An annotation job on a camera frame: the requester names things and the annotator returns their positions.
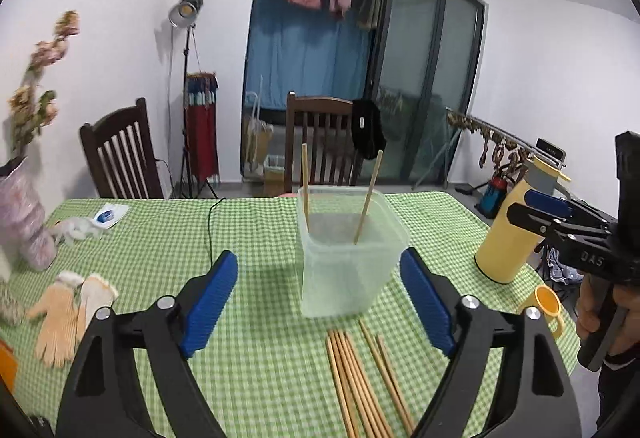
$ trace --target blue curtain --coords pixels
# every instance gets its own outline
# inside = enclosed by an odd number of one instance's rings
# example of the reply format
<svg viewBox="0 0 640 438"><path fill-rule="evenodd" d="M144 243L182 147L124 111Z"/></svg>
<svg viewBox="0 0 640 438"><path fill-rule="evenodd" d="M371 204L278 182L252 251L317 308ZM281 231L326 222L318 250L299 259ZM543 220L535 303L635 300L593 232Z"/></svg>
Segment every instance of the blue curtain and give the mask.
<svg viewBox="0 0 640 438"><path fill-rule="evenodd" d="M356 25L355 11L336 20L328 0L319 11L287 0L254 0L245 89L258 92L262 75L262 107L275 110L286 110L289 90L299 96L360 98L370 37Z"/></svg>

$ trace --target table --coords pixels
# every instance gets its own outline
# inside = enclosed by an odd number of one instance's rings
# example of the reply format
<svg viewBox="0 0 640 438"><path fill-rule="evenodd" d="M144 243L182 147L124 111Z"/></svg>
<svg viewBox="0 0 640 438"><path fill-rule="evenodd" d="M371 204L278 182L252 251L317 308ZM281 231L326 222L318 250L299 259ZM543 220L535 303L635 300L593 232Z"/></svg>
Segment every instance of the table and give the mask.
<svg viewBox="0 0 640 438"><path fill-rule="evenodd" d="M487 227L443 192L388 195L411 233L411 244L429 268L447 275L461 293L487 306L514 311L542 281L523 267L512 284L485 278L474 253ZM193 275L209 268L207 213L214 200L134 200L128 214L100 240L62 246L48 271L14 272L10 287L31 306L59 271L97 272L120 291L118 313L146 309L158 297L177 293ZM212 212L213 255L229 249L238 256L238 282L208 346L190 360L200 389L229 437L345 436L324 346L326 332L342 328L354 338L367 375L397 437L405 436L382 378L355 317L304 319L294 277L295 198L225 199ZM93 215L104 201L65 201L49 224L70 216ZM399 277L398 269L366 312L370 330L381 333L399 384L417 422L447 366L432 348ZM568 314L558 340L571 372L578 339ZM47 370L33 358L39 323L4 329L19 360L15 398L27 413L55 422L68 366ZM492 350L476 406L465 435L480 432L488 412L500 364ZM173 436L148 359L136 351L140 381L156 432Z"/></svg>

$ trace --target flower vase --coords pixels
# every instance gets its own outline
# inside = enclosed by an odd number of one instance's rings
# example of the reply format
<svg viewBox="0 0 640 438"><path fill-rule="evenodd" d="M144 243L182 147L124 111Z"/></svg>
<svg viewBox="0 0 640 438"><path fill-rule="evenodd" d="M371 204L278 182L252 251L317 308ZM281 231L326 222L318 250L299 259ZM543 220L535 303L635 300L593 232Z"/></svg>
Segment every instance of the flower vase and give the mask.
<svg viewBox="0 0 640 438"><path fill-rule="evenodd" d="M25 161L12 160L0 169L0 228L9 238L20 241L20 253L34 271L45 271L57 249L44 226L44 208Z"/></svg>

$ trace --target small box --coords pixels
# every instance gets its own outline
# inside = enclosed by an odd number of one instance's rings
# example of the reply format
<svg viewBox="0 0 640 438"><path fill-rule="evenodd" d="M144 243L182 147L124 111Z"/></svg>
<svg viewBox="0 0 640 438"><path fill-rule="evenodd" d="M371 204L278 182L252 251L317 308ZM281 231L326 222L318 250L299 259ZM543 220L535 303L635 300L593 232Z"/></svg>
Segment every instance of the small box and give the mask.
<svg viewBox="0 0 640 438"><path fill-rule="evenodd" d="M353 243L366 187L310 185L309 228L298 190L296 275L305 317L333 317L369 309L391 278L409 232L385 196L374 190L358 243Z"/></svg>

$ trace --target person's hand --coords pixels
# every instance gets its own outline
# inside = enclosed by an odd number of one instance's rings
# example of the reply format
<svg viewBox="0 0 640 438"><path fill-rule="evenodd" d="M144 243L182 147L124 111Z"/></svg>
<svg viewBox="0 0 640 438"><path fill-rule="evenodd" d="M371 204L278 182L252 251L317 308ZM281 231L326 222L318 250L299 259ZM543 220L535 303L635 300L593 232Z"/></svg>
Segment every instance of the person's hand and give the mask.
<svg viewBox="0 0 640 438"><path fill-rule="evenodd" d="M613 299L619 306L629 310L616 340L609 348L609 355L618 355L640 342L640 289L615 285ZM594 304L590 276L586 274L580 285L580 297L575 307L578 314L575 332L580 339L586 339L590 333L597 331L600 327L600 319L594 312Z"/></svg>

